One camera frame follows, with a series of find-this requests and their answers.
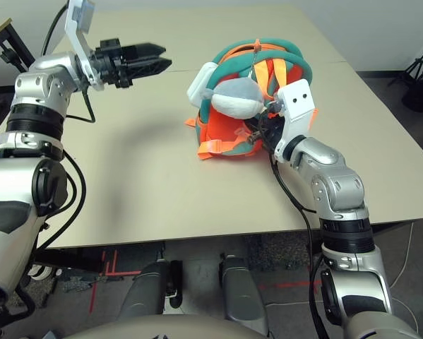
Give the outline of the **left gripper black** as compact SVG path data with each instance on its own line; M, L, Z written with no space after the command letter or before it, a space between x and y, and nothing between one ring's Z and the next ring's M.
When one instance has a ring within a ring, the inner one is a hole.
M164 47L149 42L121 47L118 38L101 40L93 65L103 83L129 88L133 79L157 75L172 65L171 59L160 56L164 52Z

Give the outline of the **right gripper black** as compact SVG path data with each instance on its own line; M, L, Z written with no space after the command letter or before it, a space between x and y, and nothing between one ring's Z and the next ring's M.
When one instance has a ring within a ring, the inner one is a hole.
M251 132L249 143L254 145L260 141L266 150L275 150L282 137L284 124L284 117L265 109L261 113L261 124L247 124Z

